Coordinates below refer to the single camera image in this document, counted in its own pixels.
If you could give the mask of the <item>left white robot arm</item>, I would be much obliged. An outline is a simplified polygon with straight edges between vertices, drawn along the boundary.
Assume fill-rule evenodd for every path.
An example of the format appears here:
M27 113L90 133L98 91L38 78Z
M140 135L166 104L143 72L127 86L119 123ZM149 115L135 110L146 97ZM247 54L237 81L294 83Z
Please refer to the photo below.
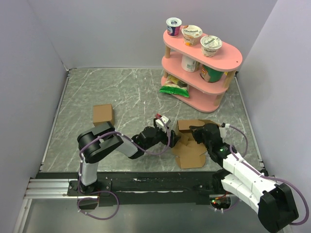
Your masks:
M145 127L132 137L116 131L110 121L81 133L77 138L80 151L78 192L85 195L95 192L98 164L114 151L134 160L145 154L160 155L173 148L181 137L170 129L169 123L165 116L157 116L153 126Z

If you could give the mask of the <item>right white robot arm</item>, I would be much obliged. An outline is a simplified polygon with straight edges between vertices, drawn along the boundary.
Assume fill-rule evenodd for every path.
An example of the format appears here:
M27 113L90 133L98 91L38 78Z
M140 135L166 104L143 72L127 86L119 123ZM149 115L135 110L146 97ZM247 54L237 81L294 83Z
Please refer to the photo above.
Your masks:
M215 192L236 195L257 213L261 224L271 233L298 219L290 187L277 184L246 162L233 146L223 141L218 125L190 126L190 130L194 140L206 147L212 161L222 167L213 175Z

